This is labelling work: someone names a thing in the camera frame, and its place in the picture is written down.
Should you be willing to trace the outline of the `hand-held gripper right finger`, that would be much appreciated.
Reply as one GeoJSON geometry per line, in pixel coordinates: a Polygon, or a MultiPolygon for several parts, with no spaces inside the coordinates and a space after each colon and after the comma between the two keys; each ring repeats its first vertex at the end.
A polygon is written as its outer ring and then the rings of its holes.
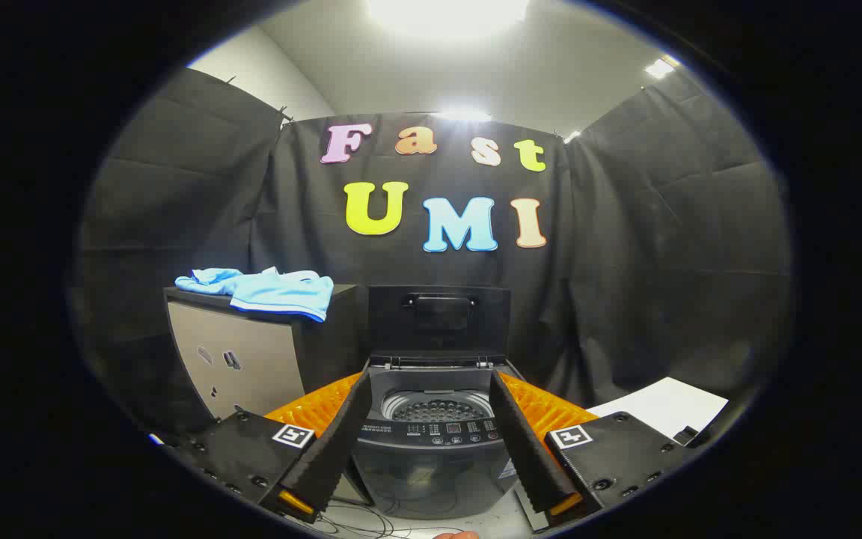
{"type": "Polygon", "coordinates": [[[598,416],[499,371],[489,399],[531,508],[551,524],[636,497],[680,468],[699,441],[692,427],[665,436],[625,410],[598,416]]]}

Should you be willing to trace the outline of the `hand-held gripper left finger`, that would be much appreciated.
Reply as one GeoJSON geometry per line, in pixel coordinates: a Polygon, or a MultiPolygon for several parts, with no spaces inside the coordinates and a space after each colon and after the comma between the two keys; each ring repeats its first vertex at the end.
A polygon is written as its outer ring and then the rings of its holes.
{"type": "Polygon", "coordinates": [[[209,484],[312,524],[328,507],[372,407],[355,373],[267,414],[237,409],[177,443],[177,461],[209,484]]]}

